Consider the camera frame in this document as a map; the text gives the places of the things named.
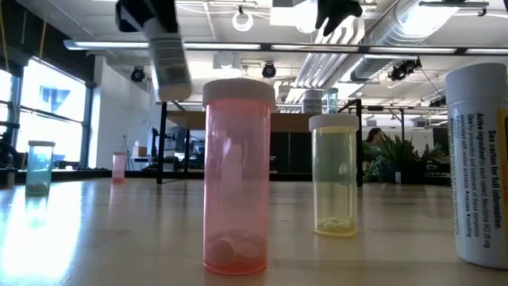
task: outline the window frame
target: window frame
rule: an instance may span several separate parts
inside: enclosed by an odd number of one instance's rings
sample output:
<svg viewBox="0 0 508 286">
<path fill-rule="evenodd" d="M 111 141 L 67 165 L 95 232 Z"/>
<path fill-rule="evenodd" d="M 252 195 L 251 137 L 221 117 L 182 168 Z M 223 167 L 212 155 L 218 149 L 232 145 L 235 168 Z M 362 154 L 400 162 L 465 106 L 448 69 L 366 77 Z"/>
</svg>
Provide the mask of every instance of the window frame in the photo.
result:
<svg viewBox="0 0 508 286">
<path fill-rule="evenodd" d="M 22 97 L 21 94 L 22 94 L 23 82 L 24 82 L 24 78 L 25 78 L 25 69 L 23 68 L 21 77 L 18 78 L 13 75 L 13 80 L 11 81 L 11 101 L 7 102 L 8 107 L 9 107 L 8 121 L 12 120 L 12 122 L 19 124 L 21 112 L 24 111 L 24 112 L 35 114 L 38 116 L 46 117 L 49 119 L 59 120 L 62 122 L 79 123 L 82 127 L 82 130 L 81 130 L 81 132 L 82 132 L 81 152 L 80 152 L 80 156 L 79 156 L 79 165 L 87 167 L 88 166 L 88 151 L 89 151 L 88 150 L 88 145 L 89 145 L 88 143 L 89 143 L 89 136 L 90 136 L 90 113 L 91 113 L 90 110 L 91 110 L 91 103 L 92 103 L 91 102 L 92 89 L 90 88 L 89 85 L 87 85 L 87 83 L 84 80 L 82 80 L 76 76 L 73 76 L 73 75 L 69 74 L 68 72 L 65 72 L 65 71 L 63 71 L 63 70 L 61 70 L 49 63 L 46 63 L 43 60 L 39 60 L 36 57 L 32 57 L 30 60 L 34 60 L 38 64 L 43 64 L 46 67 L 51 68 L 54 71 L 59 72 L 62 75 L 68 76 L 68 77 L 82 83 L 85 86 L 85 101 L 84 101 L 84 107 L 83 107 L 85 110 L 84 110 L 83 120 L 79 121 L 79 120 L 68 118 L 68 117 L 65 117 L 62 115 L 47 112 L 44 110 L 38 110 L 36 108 L 23 106 L 21 104 L 21 97 Z M 18 132 L 19 132 L 19 129 L 16 129 L 16 130 L 14 130 L 14 133 L 13 133 L 13 142 L 11 142 L 11 144 L 14 147 L 17 145 Z"/>
</svg>

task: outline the table surface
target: table surface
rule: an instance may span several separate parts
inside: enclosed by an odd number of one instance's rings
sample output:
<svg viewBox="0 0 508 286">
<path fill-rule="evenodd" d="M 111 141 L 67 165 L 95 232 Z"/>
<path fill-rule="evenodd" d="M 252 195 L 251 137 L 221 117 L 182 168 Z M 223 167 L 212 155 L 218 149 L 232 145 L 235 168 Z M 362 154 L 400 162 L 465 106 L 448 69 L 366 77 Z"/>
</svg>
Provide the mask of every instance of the table surface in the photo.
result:
<svg viewBox="0 0 508 286">
<path fill-rule="evenodd" d="M 0 191 L 0 284 L 507 285 L 508 272 L 457 258 L 451 189 L 368 184 L 360 232 L 313 233 L 311 183 L 271 183 L 265 271 L 222 276 L 202 266 L 203 182 L 52 185 L 48 198 Z"/>
</svg>

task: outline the potted plant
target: potted plant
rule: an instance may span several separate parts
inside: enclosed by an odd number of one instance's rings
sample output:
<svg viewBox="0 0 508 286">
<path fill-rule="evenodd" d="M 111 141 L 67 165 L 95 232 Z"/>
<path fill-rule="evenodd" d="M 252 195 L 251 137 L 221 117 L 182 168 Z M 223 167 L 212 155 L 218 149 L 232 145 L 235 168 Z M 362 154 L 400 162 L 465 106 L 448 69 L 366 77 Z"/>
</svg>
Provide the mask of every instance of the potted plant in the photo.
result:
<svg viewBox="0 0 508 286">
<path fill-rule="evenodd" d="M 445 155 L 440 145 L 434 146 L 432 150 L 426 145 L 425 151 L 419 156 L 418 151 L 414 150 L 412 140 L 403 141 L 397 135 L 395 139 L 383 135 L 379 154 L 387 161 L 385 163 L 386 180 L 395 183 L 399 173 L 401 184 L 423 183 L 427 163 Z"/>
<path fill-rule="evenodd" d="M 387 159 L 383 156 L 377 156 L 370 166 L 368 170 L 365 172 L 364 182 L 365 183 L 382 183 L 385 179 L 385 166 L 387 164 Z"/>
</svg>

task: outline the person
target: person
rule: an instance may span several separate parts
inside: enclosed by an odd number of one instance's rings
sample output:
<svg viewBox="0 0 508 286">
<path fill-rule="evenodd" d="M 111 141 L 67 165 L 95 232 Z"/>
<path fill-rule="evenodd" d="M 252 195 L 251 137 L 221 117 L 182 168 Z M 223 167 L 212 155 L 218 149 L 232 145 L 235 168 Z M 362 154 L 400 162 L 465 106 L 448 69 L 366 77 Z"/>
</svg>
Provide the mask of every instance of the person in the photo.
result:
<svg viewBox="0 0 508 286">
<path fill-rule="evenodd" d="M 364 161 L 372 162 L 379 156 L 379 146 L 383 142 L 384 132 L 380 128 L 372 128 L 364 141 Z"/>
<path fill-rule="evenodd" d="M 372 146 L 379 146 L 383 142 L 383 131 L 380 128 L 372 128 L 368 132 L 366 142 Z"/>
</svg>

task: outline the bottle label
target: bottle label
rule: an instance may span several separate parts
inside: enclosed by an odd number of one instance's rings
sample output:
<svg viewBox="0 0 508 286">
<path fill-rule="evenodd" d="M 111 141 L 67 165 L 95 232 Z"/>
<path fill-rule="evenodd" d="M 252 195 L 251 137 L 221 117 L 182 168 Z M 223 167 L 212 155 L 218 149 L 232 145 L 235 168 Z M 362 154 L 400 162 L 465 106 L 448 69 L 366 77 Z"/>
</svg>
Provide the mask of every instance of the bottle label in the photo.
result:
<svg viewBox="0 0 508 286">
<path fill-rule="evenodd" d="M 150 39 L 150 54 L 160 87 L 190 82 L 182 39 L 169 35 Z"/>
<path fill-rule="evenodd" d="M 506 263 L 508 110 L 493 110 L 448 108 L 455 235 L 462 258 Z"/>
<path fill-rule="evenodd" d="M 302 112 L 304 114 L 321 114 L 322 113 L 321 100 L 306 100 L 302 102 Z"/>
</svg>

